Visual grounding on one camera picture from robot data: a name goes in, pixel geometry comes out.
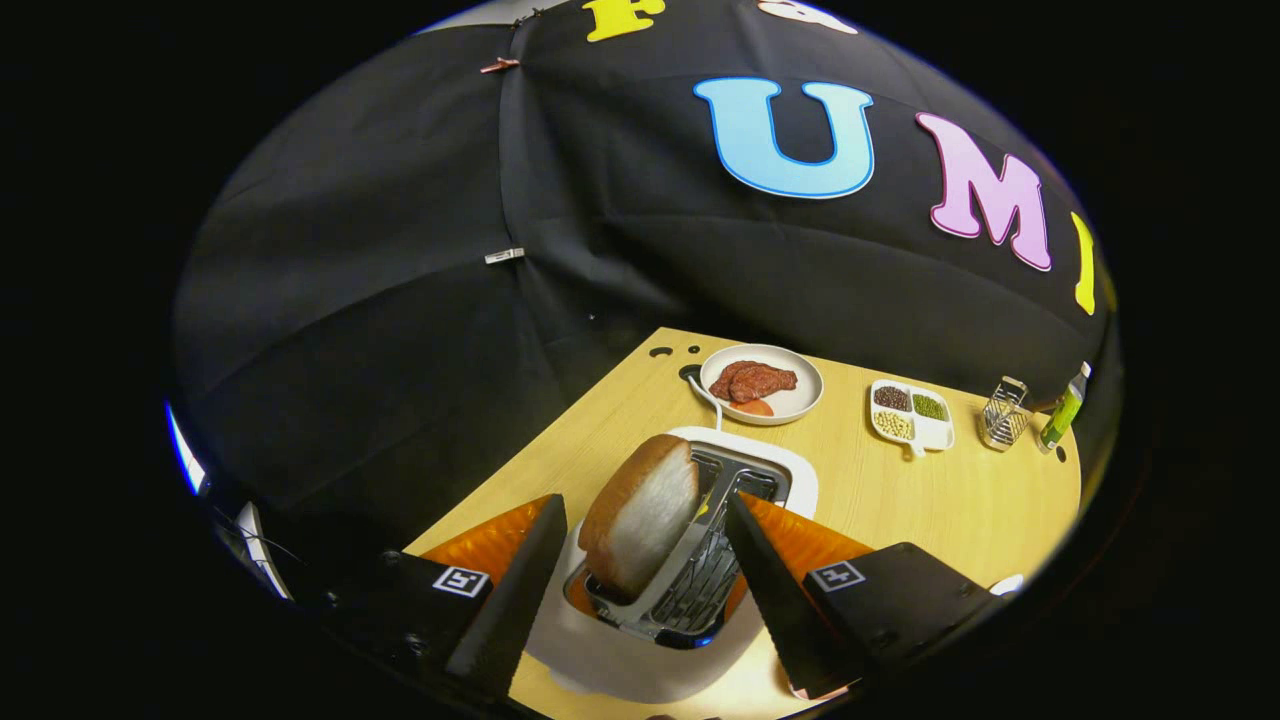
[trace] toaster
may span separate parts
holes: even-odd
[[[748,492],[813,518],[818,477],[804,457],[710,428],[668,434],[692,447],[701,503],[644,591],[623,603],[591,578],[581,521],[547,585],[525,650],[568,691],[660,703],[713,683],[764,628],[724,536],[726,498]]]

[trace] plate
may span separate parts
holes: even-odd
[[[739,360],[754,360],[772,365],[780,370],[791,370],[796,374],[795,389],[780,389],[764,397],[769,407],[773,407],[772,418],[744,413],[730,406],[727,400],[713,396],[716,402],[724,409],[724,414],[740,423],[750,425],[783,425],[804,418],[822,400],[823,382],[818,368],[800,355],[774,345],[735,345],[726,347],[703,363],[698,380],[703,388],[709,389],[712,383],[719,379],[724,368]]]
[[[911,405],[911,410],[899,410],[896,407],[887,407],[876,402],[876,391],[882,387],[895,387],[906,393],[908,404]],[[942,406],[942,414],[946,420],[934,420],[933,418],[927,418],[915,411],[915,397],[928,397]],[[884,439],[890,442],[900,442],[902,445],[910,446],[911,452],[916,456],[923,456],[925,450],[948,450],[956,443],[955,424],[951,421],[951,407],[947,405],[947,400],[941,395],[924,389],[923,387],[915,387],[906,383],[897,383],[892,380],[876,380],[872,383],[872,388],[867,395],[867,400],[870,405],[872,411],[872,427],[876,432],[881,434]],[[914,430],[914,437],[911,439],[900,438],[897,436],[891,436],[881,429],[876,424],[877,413],[890,413],[902,418],[911,424]]]

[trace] toast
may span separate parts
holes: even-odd
[[[613,473],[586,511],[577,546],[586,569],[623,603],[640,596],[698,510],[689,441],[654,436]]]

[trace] blue letter u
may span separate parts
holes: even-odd
[[[694,86],[712,106],[716,149],[724,169],[746,184],[788,197],[841,197],[872,179],[876,158],[865,109],[874,101],[852,87],[806,82],[801,90],[827,109],[835,151],[822,163],[792,160],[778,149],[769,99],[782,87],[769,79],[727,77]]]

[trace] green bottle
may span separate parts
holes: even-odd
[[[1084,405],[1084,383],[1088,382],[1089,373],[1092,372],[1093,369],[1089,368],[1088,363],[1082,363],[1080,372],[1066,386],[1066,392],[1059,398],[1057,407],[1053,410],[1053,415],[1050,416],[1048,424],[1036,436],[1041,452],[1046,455],[1053,452],[1059,441],[1066,434],[1066,429],[1071,427],[1071,420],[1080,411],[1080,405]]]

